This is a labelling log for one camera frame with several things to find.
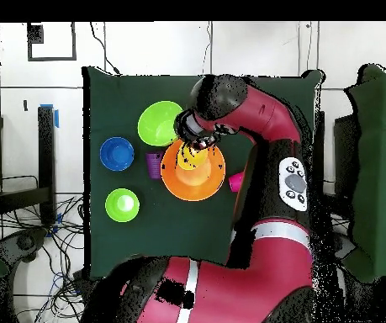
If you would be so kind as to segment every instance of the white stripe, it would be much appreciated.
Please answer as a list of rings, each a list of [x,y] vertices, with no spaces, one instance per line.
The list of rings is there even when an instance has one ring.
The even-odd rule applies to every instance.
[[[297,241],[310,250],[308,234],[296,225],[286,222],[267,222],[256,225],[252,229],[256,229],[256,239],[273,237],[290,239]]]
[[[189,271],[188,271],[188,278],[187,283],[185,285],[185,291],[191,291],[194,294],[196,294],[196,288],[197,288],[197,281],[198,281],[198,264],[194,260],[189,260]],[[189,320],[189,314],[191,313],[192,309],[181,309],[179,311],[179,316],[177,317],[176,323],[188,323]]]
[[[232,230],[231,231],[231,237],[230,237],[230,244],[233,242],[233,240],[235,239],[236,237],[236,230]]]

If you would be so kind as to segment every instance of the control buttons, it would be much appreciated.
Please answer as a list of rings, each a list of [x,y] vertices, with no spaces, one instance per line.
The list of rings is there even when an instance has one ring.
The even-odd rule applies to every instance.
[[[296,194],[293,191],[287,191],[285,194],[287,194],[287,197],[289,197],[290,199],[296,197]]]
[[[279,162],[279,198],[298,212],[308,210],[308,184],[304,164],[296,157],[285,157]]]
[[[306,182],[298,175],[289,175],[286,177],[285,184],[297,193],[302,193],[306,189]]]

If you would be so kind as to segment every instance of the blue tape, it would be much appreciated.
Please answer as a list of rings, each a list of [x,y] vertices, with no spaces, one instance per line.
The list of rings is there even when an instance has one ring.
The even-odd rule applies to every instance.
[[[60,122],[58,120],[58,109],[54,112],[54,122],[55,122],[55,126],[57,128],[59,128],[60,127]]]

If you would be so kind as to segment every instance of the pink cup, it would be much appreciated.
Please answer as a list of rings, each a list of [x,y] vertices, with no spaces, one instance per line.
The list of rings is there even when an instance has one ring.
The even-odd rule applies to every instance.
[[[241,189],[241,183],[243,178],[243,172],[239,172],[236,175],[229,177],[229,185],[231,192],[238,192]]]

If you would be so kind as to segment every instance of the cable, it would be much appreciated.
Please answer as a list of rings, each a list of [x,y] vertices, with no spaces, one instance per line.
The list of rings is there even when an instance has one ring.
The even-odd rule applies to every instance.
[[[114,72],[116,74],[118,74],[119,76],[121,75],[121,73],[118,71],[118,68],[115,67],[109,60],[108,60],[108,57],[106,56],[106,49],[104,48],[104,44],[103,42],[94,34],[94,26],[93,26],[93,23],[90,22],[89,23],[91,25],[91,31],[93,32],[93,38],[96,39],[98,42],[100,42],[100,45],[103,47],[103,50],[104,50],[104,60],[114,69]]]
[[[309,21],[309,48],[308,48],[308,58],[306,59],[306,70],[309,70],[309,53],[310,53],[311,43],[312,43],[312,21]]]
[[[206,46],[206,50],[204,50],[204,58],[203,58],[203,65],[202,65],[202,74],[204,74],[204,62],[206,61],[206,54],[208,53],[208,48],[210,44],[212,43],[211,37],[210,37],[210,32],[209,32],[209,26],[210,26],[210,21],[208,21],[208,27],[206,28],[206,31],[208,32],[209,35],[209,43]]]
[[[33,175],[3,177],[2,180],[4,180],[4,179],[13,179],[13,178],[25,178],[25,177],[33,177],[34,180],[35,180],[35,186],[36,186],[37,188],[39,187],[39,181],[37,180],[37,177],[36,177],[36,176],[33,176]]]

